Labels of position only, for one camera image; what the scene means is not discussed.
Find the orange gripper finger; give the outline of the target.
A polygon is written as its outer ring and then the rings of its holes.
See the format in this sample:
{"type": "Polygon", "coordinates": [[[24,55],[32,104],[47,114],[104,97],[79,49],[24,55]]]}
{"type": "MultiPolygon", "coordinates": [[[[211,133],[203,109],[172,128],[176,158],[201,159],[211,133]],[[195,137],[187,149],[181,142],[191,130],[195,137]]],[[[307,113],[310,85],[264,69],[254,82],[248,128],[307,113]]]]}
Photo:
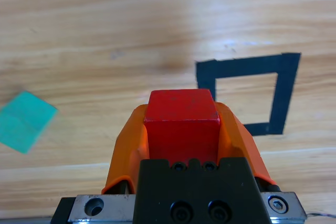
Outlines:
{"type": "Polygon", "coordinates": [[[107,181],[102,194],[113,194],[112,189],[127,182],[129,192],[136,193],[140,163],[149,158],[148,134],[144,126],[147,105],[135,108],[116,139],[107,181]]]}
{"type": "Polygon", "coordinates": [[[252,135],[228,106],[219,102],[215,106],[220,118],[217,160],[224,157],[246,158],[259,189],[278,191],[279,186],[271,179],[252,135]]]}

